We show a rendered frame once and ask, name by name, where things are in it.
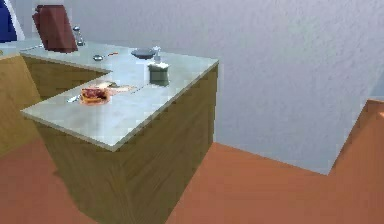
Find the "dark grey bowl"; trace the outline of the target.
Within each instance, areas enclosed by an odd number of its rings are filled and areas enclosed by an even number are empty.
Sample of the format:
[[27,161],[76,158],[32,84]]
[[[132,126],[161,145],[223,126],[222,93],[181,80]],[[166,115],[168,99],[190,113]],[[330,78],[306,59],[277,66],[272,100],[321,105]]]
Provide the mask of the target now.
[[131,54],[138,59],[147,60],[151,59],[155,55],[155,51],[149,48],[140,48],[133,50]]

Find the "green cup white rim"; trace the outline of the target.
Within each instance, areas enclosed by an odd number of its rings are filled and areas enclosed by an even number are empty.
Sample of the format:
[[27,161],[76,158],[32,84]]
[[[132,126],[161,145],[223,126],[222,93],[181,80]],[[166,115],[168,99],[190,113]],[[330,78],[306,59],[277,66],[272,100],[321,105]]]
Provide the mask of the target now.
[[168,68],[169,65],[166,63],[151,63],[148,65],[150,83],[167,86],[169,84],[168,78]]

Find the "blue window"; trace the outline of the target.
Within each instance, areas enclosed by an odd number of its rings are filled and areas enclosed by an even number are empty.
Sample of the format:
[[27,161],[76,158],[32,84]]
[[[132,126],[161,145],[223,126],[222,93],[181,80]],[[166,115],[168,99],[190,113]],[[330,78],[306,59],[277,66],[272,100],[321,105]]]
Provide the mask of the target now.
[[0,0],[0,43],[17,40],[12,17],[4,0]]

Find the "wooden kitchen counter grey top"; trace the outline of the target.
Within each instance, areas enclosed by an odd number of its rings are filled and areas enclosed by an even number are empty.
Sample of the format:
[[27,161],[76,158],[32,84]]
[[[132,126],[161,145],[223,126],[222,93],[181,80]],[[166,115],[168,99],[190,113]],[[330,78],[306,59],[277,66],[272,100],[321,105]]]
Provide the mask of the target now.
[[[165,224],[213,141],[219,62],[162,53],[169,84],[150,83],[148,63],[123,46],[88,42],[76,52],[48,52],[39,40],[0,45],[25,56],[100,72],[139,87],[103,105],[67,100],[76,85],[22,109],[33,121],[77,208],[99,224]],[[94,55],[118,55],[94,61]]]

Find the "silver pepper mill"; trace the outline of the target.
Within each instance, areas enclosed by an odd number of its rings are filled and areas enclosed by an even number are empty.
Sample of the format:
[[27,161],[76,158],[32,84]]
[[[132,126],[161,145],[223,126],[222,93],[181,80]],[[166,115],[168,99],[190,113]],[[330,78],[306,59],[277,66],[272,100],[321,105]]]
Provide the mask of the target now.
[[80,27],[79,26],[74,26],[73,28],[76,43],[78,46],[84,46],[85,42],[82,38],[81,32],[80,32]]

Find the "dark red box appliance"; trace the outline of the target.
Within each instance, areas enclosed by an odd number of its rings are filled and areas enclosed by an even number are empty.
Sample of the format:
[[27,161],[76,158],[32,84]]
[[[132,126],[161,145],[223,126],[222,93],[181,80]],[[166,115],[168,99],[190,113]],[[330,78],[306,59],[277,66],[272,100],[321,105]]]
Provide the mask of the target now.
[[63,5],[37,5],[32,18],[45,50],[59,53],[78,50]]

